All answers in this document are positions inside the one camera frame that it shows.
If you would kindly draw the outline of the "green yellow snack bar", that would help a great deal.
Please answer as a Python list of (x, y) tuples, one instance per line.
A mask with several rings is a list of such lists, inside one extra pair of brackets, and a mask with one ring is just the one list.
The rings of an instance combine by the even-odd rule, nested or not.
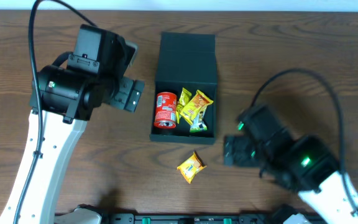
[(195, 117), (195, 119), (193, 120), (193, 124), (190, 127), (191, 133), (197, 133), (197, 132), (202, 132), (202, 131), (208, 130), (207, 125), (203, 121), (206, 109), (207, 109), (207, 107), (204, 107), (203, 109), (201, 109), (200, 112)]

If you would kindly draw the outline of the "yellow orange snack packet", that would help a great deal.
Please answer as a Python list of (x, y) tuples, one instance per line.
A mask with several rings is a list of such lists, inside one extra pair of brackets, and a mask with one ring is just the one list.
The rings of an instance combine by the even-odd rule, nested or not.
[(197, 90), (195, 96), (180, 110), (180, 115), (191, 126), (199, 112), (213, 103), (206, 94)]

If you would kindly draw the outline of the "red Pringles can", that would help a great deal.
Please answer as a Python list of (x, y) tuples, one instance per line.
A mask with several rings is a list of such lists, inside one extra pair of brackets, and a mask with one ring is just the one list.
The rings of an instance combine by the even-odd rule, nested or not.
[(176, 127), (177, 96), (171, 92), (157, 94), (155, 106), (154, 126), (160, 129), (173, 129)]

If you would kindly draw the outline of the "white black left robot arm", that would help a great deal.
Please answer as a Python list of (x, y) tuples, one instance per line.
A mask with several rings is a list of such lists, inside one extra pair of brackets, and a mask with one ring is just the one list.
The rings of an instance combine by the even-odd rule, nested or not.
[(24, 155), (0, 223), (107, 223), (91, 205), (57, 215), (55, 208), (74, 148), (95, 108), (134, 112), (144, 83), (125, 76), (138, 47), (118, 34), (82, 25), (75, 49), (38, 73), (32, 85)]

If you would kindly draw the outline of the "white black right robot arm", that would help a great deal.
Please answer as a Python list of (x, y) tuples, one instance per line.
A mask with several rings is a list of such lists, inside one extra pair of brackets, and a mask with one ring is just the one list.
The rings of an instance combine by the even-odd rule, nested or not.
[(295, 139), (266, 105), (251, 107), (238, 120), (244, 134), (224, 138), (225, 165), (259, 167), (326, 223), (358, 223), (358, 192), (319, 137)]

